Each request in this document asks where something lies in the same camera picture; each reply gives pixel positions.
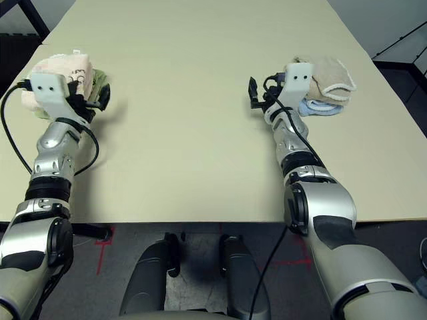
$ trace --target red tape mark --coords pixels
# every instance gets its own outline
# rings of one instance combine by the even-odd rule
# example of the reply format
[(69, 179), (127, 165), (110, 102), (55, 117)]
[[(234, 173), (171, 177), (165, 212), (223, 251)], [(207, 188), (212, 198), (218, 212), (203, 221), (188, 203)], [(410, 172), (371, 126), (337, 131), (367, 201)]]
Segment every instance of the red tape mark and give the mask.
[(112, 235), (111, 235), (111, 237), (109, 238), (108, 241), (97, 240), (95, 242), (95, 245), (100, 245), (101, 246), (101, 253), (99, 254), (98, 268), (96, 269), (96, 275), (99, 275), (101, 273), (102, 262), (103, 262), (103, 258), (104, 258), (104, 249), (105, 249), (105, 246), (113, 244), (114, 227), (111, 228), (111, 232), (112, 232)]
[(310, 257), (310, 254), (308, 253), (308, 250), (307, 250), (307, 246), (306, 246), (306, 242), (301, 238), (301, 236), (299, 236), (299, 235), (294, 235), (293, 236), (293, 239), (294, 239), (294, 241), (299, 245), (299, 246), (301, 246), (301, 249), (302, 249), (302, 254), (304, 255), (304, 259), (303, 260), (306, 260), (306, 261), (310, 261), (310, 263), (306, 263), (306, 265), (307, 265), (307, 270), (310, 270), (311, 268), (312, 268), (312, 259), (311, 259), (311, 257)]
[(311, 259), (300, 259), (300, 260), (293, 260), (293, 261), (272, 261), (273, 265), (311, 265), (312, 260)]

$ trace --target towel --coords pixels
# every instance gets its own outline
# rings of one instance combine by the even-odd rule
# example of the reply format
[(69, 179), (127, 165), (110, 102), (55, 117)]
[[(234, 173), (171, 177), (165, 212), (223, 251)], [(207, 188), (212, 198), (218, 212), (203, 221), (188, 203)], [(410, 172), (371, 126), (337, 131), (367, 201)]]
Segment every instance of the towel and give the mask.
[[(93, 69), (89, 56), (86, 54), (53, 55), (38, 62), (30, 74), (32, 72), (58, 73), (64, 75), (68, 83), (77, 80), (79, 83), (76, 94), (83, 95), (85, 100), (91, 95)], [(22, 91), (21, 101), (26, 108), (34, 111), (37, 117), (49, 118), (49, 115), (36, 102), (34, 92)]]
[(331, 105), (322, 101), (302, 99), (298, 112), (302, 117), (308, 115), (336, 115), (343, 108), (342, 105)]
[(344, 64), (333, 57), (297, 56), (296, 62), (314, 65), (307, 100), (317, 100), (335, 105), (347, 105), (356, 84)]
[(93, 81), (92, 81), (92, 92), (89, 98), (89, 102), (95, 102), (99, 98), (99, 92), (102, 87), (108, 84), (107, 75), (101, 71), (94, 69), (93, 70)]

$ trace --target pink towel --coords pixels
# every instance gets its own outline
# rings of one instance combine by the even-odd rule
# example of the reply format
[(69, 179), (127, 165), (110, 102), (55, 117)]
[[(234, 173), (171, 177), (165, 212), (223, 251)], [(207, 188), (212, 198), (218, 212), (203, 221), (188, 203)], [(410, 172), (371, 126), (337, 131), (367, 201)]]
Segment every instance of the pink towel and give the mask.
[[(93, 69), (88, 55), (53, 55), (36, 64), (31, 72), (58, 73), (64, 75), (67, 82), (77, 80), (77, 94), (83, 95), (85, 100), (89, 98), (93, 85)], [(22, 104), (32, 110), (41, 110), (35, 100), (34, 93), (31, 91), (22, 91)]]

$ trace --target table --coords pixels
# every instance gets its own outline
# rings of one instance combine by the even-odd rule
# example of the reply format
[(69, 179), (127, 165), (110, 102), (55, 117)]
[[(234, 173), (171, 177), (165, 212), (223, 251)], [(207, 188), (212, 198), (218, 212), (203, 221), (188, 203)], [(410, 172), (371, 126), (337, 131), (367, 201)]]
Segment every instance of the table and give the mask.
[[(283, 221), (275, 143), (247, 88), (303, 53), (339, 57), (358, 86), (343, 113), (304, 118), (358, 219), (427, 218), (427, 140), (325, 0), (78, 0), (18, 79), (73, 49), (90, 54), (112, 90), (92, 126), (99, 161), (73, 187), (73, 222)], [(46, 122), (18, 94), (7, 108), (34, 159)], [(0, 148), (6, 221), (29, 177), (5, 135)], [(88, 141), (82, 153), (77, 166), (91, 156)]]

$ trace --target wall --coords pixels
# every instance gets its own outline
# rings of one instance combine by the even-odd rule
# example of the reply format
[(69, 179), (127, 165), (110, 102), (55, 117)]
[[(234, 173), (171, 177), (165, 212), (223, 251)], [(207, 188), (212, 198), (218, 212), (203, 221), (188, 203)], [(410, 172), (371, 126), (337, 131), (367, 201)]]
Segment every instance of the wall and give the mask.
[[(52, 30), (75, 0), (32, 0), (34, 7)], [(36, 33), (33, 26), (23, 14), (21, 8), (16, 5), (2, 18), (0, 18), (0, 33)]]
[[(328, 0), (357, 41), (373, 57), (399, 37), (427, 20), (426, 0)], [(427, 25), (380, 55), (376, 60), (413, 62), (427, 46)], [(427, 50), (417, 60), (427, 69)]]

